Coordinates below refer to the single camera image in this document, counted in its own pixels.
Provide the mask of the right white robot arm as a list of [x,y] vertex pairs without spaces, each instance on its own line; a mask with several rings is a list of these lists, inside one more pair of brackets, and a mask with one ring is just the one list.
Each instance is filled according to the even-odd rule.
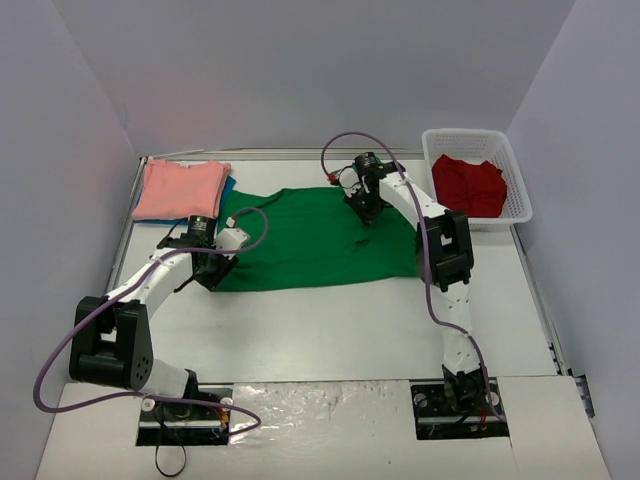
[[374,153],[351,165],[355,183],[343,188],[344,201],[365,225],[391,207],[415,232],[416,264],[425,284],[427,310],[443,341],[443,398],[465,413],[486,391],[483,361],[472,339],[469,284],[474,266],[469,223],[462,212],[440,205],[397,163]]

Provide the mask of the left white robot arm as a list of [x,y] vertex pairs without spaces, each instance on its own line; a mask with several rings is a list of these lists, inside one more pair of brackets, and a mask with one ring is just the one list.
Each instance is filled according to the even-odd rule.
[[155,357],[149,322],[174,292],[191,282],[214,290],[238,263],[233,253],[250,236],[231,220],[219,233],[216,222],[193,216],[188,229],[165,236],[147,264],[127,282],[102,298],[86,297],[76,309],[75,322],[97,312],[72,340],[69,373],[72,379],[165,397],[165,406],[179,418],[195,415],[201,393],[195,372]]

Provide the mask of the green t shirt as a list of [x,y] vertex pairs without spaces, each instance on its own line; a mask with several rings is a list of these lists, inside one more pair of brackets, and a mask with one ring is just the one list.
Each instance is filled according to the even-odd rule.
[[337,189],[282,189],[270,196],[230,193],[220,220],[246,208],[261,209],[267,236],[217,287],[246,293],[349,285],[417,276],[415,230],[400,213],[383,210],[366,226]]

